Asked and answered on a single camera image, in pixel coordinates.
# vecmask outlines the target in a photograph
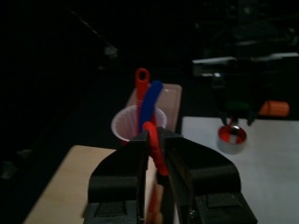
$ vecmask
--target white table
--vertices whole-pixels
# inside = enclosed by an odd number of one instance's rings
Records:
[[[24,224],[82,224],[88,204],[90,175],[114,150],[75,145],[39,198]],[[155,165],[148,160],[146,204],[155,182]]]
[[[299,223],[299,122],[257,120],[245,149],[229,155],[218,149],[219,118],[185,117],[183,137],[221,152],[237,165],[242,192],[261,224]]]

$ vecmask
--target white cup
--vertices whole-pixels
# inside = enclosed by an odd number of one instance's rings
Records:
[[[155,108],[155,125],[156,127],[166,127],[167,116],[164,112]],[[136,119],[136,105],[122,109],[111,123],[111,129],[120,143],[126,144],[135,136],[138,136],[138,119]]]

